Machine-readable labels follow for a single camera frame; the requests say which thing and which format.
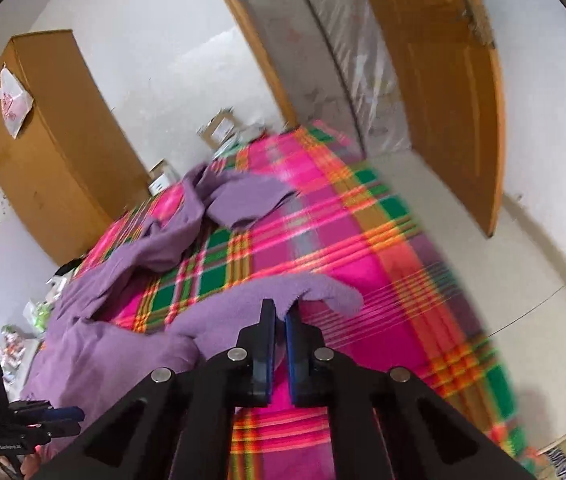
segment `white plastic bag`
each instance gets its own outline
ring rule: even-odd
[[[0,70],[0,112],[5,127],[16,139],[20,127],[32,109],[34,99],[29,95],[12,72],[3,65]]]

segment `purple fabric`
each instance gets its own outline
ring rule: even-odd
[[[198,233],[205,205],[216,206],[214,214],[221,223],[230,219],[243,224],[265,215],[290,193],[271,177],[221,178],[223,174],[209,173],[196,168],[186,176],[184,204],[163,229],[151,222],[144,237],[118,248],[106,263],[63,292],[50,321],[47,347],[34,360],[23,398],[50,400],[56,408],[79,406],[86,415],[84,429],[155,368],[183,372],[201,358],[234,346],[240,329],[258,322],[263,298],[274,299],[281,318],[297,298],[325,300],[346,316],[358,311],[362,297],[354,289],[320,274],[289,274],[211,296],[176,316],[162,333],[144,335],[93,320],[109,297],[124,291],[135,268],[165,272],[179,263]],[[250,190],[261,200],[259,205],[242,198],[230,201],[236,193]],[[70,442],[53,440],[43,457],[51,458]]]

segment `white wall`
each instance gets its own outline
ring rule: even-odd
[[[234,107],[243,121],[282,127],[223,0],[5,0],[0,53],[10,36],[48,28],[74,30],[96,84],[148,168],[166,158],[184,173],[208,157],[196,131],[223,107]],[[25,302],[45,291],[54,269],[14,215],[3,222],[0,326],[23,325]]]
[[[502,65],[505,192],[566,255],[566,9],[559,0],[484,0]]]

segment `plaid bedsheet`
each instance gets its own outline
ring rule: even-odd
[[[511,456],[532,468],[502,365],[434,245],[399,196],[335,132],[299,128],[215,161],[218,170],[274,174],[298,196],[243,233],[205,224],[182,263],[142,286],[107,320],[137,332],[162,330],[210,294],[261,276],[322,272],[357,288],[365,304],[345,320],[322,304],[301,308],[327,345],[359,364],[407,366]],[[173,186],[112,225],[78,274],[138,237],[146,216],[167,221],[182,199]],[[230,478],[297,479],[333,474],[325,409],[290,406],[285,367],[274,402],[242,410],[234,424]]]

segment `silver screw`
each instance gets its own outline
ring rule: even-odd
[[[231,348],[227,352],[227,357],[230,361],[243,361],[247,357],[247,350],[245,348],[241,348],[237,346],[235,348]]]
[[[314,357],[319,361],[331,361],[334,358],[334,351],[331,348],[322,346],[314,350]]]
[[[156,368],[156,370],[152,372],[152,380],[155,383],[164,383],[165,381],[169,381],[171,376],[172,370],[169,368]]]
[[[393,378],[397,383],[406,383],[410,380],[411,376],[412,374],[410,373],[410,371],[407,370],[407,368],[403,368],[402,366],[392,368],[392,371],[390,372],[390,377]]]

